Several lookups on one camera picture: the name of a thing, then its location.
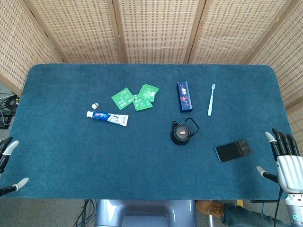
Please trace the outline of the blue carpet table mat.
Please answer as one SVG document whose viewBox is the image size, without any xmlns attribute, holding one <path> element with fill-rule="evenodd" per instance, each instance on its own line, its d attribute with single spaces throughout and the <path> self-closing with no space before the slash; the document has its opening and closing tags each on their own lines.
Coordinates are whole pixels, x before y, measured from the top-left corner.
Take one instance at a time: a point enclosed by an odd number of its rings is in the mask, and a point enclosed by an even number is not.
<svg viewBox="0 0 303 227">
<path fill-rule="evenodd" d="M 178 81 L 188 82 L 191 112 L 180 111 Z M 153 107 L 119 110 L 111 97 L 126 87 L 138 95 L 143 84 L 159 88 Z M 129 115 L 127 126 L 87 111 Z M 179 146 L 173 122 L 189 117 L 200 131 Z M 29 178 L 6 198 L 275 200 L 278 184 L 256 169 L 276 173 L 265 136 L 273 128 L 291 132 L 267 65 L 39 64 L 28 72 L 10 131 L 19 144 L 1 184 Z M 215 148 L 238 140 L 252 154 L 220 163 Z"/>
</svg>

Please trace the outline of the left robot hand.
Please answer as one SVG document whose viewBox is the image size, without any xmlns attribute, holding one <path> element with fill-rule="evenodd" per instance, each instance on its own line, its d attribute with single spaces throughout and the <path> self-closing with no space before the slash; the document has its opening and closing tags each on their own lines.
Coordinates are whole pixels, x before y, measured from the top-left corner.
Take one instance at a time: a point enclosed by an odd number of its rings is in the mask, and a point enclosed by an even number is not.
<svg viewBox="0 0 303 227">
<path fill-rule="evenodd" d="M 11 154 L 13 153 L 14 149 L 18 146 L 19 141 L 16 140 L 12 142 L 13 137 L 8 137 L 5 140 L 0 142 L 0 180 L 2 178 L 2 174 L 5 171 L 5 167 L 9 161 Z M 11 192 L 17 192 L 22 187 L 24 187 L 27 182 L 29 181 L 28 177 L 23 178 L 18 183 L 13 184 L 8 187 L 0 187 L 0 197 L 3 195 L 9 194 Z"/>
</svg>

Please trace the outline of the dark blue printed box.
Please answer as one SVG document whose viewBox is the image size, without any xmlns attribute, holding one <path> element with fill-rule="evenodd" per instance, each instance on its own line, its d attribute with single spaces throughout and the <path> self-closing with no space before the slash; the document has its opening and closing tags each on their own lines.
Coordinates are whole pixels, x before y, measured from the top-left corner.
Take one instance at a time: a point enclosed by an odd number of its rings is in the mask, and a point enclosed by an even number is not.
<svg viewBox="0 0 303 227">
<path fill-rule="evenodd" d="M 178 100 L 181 112 L 191 112 L 192 102 L 187 81 L 178 81 L 177 83 Z"/>
</svg>

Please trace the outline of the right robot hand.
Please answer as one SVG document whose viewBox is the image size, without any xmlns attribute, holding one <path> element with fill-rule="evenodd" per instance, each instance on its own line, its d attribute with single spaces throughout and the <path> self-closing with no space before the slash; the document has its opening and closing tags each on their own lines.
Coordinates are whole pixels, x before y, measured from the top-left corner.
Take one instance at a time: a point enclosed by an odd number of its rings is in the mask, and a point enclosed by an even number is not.
<svg viewBox="0 0 303 227">
<path fill-rule="evenodd" d="M 260 166 L 256 167 L 257 171 L 262 177 L 278 183 L 284 192 L 303 194 L 303 157 L 294 137 L 275 128 L 265 135 L 272 149 L 277 174 L 270 174 Z"/>
</svg>

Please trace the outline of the blue white toothpaste tube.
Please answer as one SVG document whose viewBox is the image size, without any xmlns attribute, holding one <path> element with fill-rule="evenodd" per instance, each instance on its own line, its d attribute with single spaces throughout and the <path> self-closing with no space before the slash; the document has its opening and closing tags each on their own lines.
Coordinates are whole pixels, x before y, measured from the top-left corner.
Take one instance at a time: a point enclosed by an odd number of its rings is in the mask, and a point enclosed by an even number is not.
<svg viewBox="0 0 303 227">
<path fill-rule="evenodd" d="M 99 111 L 87 111 L 87 117 L 92 118 L 94 120 L 110 122 L 126 127 L 129 115 L 112 114 L 112 113 L 110 114 L 110 113 L 104 113 Z"/>
</svg>

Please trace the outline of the green tea packet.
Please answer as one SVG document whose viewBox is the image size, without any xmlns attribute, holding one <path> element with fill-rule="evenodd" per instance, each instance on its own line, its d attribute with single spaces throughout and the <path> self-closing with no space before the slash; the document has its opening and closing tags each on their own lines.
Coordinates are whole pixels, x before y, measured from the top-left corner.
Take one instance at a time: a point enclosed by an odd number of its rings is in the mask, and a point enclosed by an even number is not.
<svg viewBox="0 0 303 227">
<path fill-rule="evenodd" d="M 135 111 L 142 111 L 153 107 L 151 102 L 146 101 L 145 99 L 140 99 L 137 97 L 137 95 L 134 95 L 133 105 Z"/>
<path fill-rule="evenodd" d="M 144 99 L 145 101 L 153 103 L 158 91 L 159 91 L 159 88 L 157 88 L 157 87 L 154 87 L 149 84 L 143 84 L 139 91 L 139 94 L 137 95 L 137 98 Z"/>
<path fill-rule="evenodd" d="M 124 109 L 134 101 L 134 95 L 127 87 L 113 95 L 111 98 L 119 110 Z"/>
</svg>

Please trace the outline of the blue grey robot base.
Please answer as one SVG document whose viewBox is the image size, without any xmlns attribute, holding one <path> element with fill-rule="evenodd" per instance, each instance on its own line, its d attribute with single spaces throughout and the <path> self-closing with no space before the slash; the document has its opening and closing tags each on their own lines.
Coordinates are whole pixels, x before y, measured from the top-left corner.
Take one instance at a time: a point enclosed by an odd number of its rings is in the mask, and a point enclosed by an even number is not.
<svg viewBox="0 0 303 227">
<path fill-rule="evenodd" d="M 127 216 L 128 226 L 196 227 L 193 200 L 97 200 L 95 227 L 122 227 Z"/>
</svg>

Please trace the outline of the blue jeans leg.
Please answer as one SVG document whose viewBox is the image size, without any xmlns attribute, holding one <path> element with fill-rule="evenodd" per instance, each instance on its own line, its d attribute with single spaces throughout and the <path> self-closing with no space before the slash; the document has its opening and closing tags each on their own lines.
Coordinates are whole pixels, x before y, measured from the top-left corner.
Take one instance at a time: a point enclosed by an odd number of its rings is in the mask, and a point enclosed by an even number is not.
<svg viewBox="0 0 303 227">
<path fill-rule="evenodd" d="M 274 226 L 274 218 L 272 216 L 249 211 L 232 203 L 222 205 L 222 209 L 221 222 L 228 227 L 291 227 L 278 219 Z"/>
</svg>

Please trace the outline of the pale blue toothbrush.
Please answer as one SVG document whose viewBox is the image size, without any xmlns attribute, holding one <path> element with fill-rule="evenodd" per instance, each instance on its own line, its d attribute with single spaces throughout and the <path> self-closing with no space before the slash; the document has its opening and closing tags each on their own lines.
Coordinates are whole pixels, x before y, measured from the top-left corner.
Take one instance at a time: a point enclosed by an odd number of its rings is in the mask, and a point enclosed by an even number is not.
<svg viewBox="0 0 303 227">
<path fill-rule="evenodd" d="M 210 101 L 209 101 L 209 107 L 208 107 L 208 113 L 207 113 L 208 116 L 211 116 L 211 114 L 212 114 L 215 84 L 212 84 L 211 89 L 212 89 L 212 92 L 211 92 L 211 97 L 210 97 Z"/>
</svg>

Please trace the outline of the woven bamboo folding screen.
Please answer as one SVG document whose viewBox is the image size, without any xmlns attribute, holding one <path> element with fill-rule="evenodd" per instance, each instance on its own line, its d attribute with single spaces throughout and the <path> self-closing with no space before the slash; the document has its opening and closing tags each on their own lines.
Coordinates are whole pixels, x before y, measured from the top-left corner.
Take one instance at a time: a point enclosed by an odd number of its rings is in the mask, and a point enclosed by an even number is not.
<svg viewBox="0 0 303 227">
<path fill-rule="evenodd" d="M 40 63 L 267 64 L 303 109 L 303 0 L 0 0 L 0 84 Z"/>
</svg>

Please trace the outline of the brown leather shoe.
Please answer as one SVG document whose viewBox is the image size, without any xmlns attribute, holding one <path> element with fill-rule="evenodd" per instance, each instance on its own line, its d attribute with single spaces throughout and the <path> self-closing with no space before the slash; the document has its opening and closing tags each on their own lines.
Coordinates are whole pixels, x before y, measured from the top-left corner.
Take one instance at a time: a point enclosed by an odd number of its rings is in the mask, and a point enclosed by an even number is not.
<svg viewBox="0 0 303 227">
<path fill-rule="evenodd" d="M 211 200 L 197 200 L 196 208 L 205 215 L 212 215 L 217 218 L 224 216 L 224 206 Z"/>
</svg>

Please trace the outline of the black jar lid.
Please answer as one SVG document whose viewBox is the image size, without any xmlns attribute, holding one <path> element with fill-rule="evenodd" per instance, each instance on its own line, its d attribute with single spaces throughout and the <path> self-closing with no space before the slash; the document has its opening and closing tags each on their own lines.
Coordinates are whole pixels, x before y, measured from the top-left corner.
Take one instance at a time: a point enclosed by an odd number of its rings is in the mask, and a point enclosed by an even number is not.
<svg viewBox="0 0 303 227">
<path fill-rule="evenodd" d="M 179 125 L 174 129 L 174 136 L 176 139 L 184 141 L 190 135 L 190 129 L 185 125 Z"/>
</svg>

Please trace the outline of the black phone with folio case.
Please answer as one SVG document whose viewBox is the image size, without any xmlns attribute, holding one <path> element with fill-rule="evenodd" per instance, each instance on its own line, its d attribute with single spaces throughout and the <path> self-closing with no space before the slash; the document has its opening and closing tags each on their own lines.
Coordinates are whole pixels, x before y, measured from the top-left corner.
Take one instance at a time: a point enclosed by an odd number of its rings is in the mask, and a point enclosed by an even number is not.
<svg viewBox="0 0 303 227">
<path fill-rule="evenodd" d="M 220 163 L 252 154 L 250 146 L 246 140 L 238 140 L 236 142 L 218 146 L 215 148 L 215 152 Z"/>
</svg>

